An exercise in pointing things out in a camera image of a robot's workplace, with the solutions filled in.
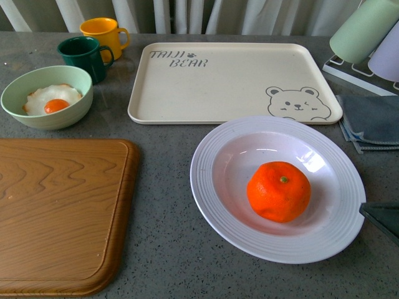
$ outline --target bear illustration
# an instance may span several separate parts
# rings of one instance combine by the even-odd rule
[[[267,110],[272,116],[301,122],[327,120],[331,116],[331,109],[323,104],[319,99],[319,92],[312,87],[302,87],[301,90],[269,87],[266,93],[270,96]]]

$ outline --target green bowl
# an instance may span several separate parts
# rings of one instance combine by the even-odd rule
[[[27,96],[38,88],[69,84],[82,98],[73,105],[48,115],[29,116],[22,109]],[[17,121],[32,128],[57,130],[73,125],[86,115],[93,102],[92,79],[85,70],[69,65],[44,67],[26,73],[12,81],[1,95],[1,106]]]

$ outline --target gray countertop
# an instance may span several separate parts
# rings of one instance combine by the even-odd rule
[[[76,35],[0,32],[0,92],[28,71],[63,65],[57,45]],[[327,37],[136,34],[95,85],[94,103],[75,125],[40,131],[0,110],[1,138],[125,138],[140,149],[120,271],[92,298],[399,298],[399,247],[369,221],[341,253],[303,265],[255,258],[212,229],[196,206],[189,172],[196,147],[216,125],[140,125],[127,114],[141,52],[154,42],[296,43],[309,49],[320,68],[332,56]],[[323,75],[336,95],[371,95]],[[358,154],[338,124],[311,127],[353,161],[367,201],[398,200],[399,151]]]

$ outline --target cup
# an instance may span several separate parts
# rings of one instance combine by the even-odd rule
[[[368,67],[385,80],[399,82],[399,22],[378,46],[368,61]]]
[[[58,53],[61,54],[67,65],[80,67],[87,71],[93,84],[99,83],[107,76],[107,69],[113,64],[113,53],[110,47],[100,45],[100,42],[90,36],[78,36],[66,39],[58,45]],[[110,62],[104,64],[101,52],[109,53]]]
[[[107,45],[112,49],[113,56],[117,60],[122,55],[122,50],[130,43],[129,32],[125,28],[119,28],[118,22],[109,17],[96,17],[83,22],[80,25],[83,35],[95,37],[100,41],[100,45]],[[121,44],[119,33],[125,33],[127,41]],[[101,53],[102,60],[109,62],[111,56],[107,52]]]
[[[399,0],[366,0],[331,37],[333,52],[346,62],[363,62],[399,20]]]

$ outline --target yellow mug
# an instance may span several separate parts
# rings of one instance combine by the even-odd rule
[[[125,28],[119,28],[118,22],[109,17],[96,17],[87,20],[80,25],[83,35],[91,36],[99,40],[100,45],[107,45],[112,49],[113,57],[117,60],[122,55],[122,50],[130,43],[129,32]],[[119,40],[119,33],[125,33],[126,43],[123,45]],[[101,52],[103,62],[110,62],[111,55],[108,51]]]

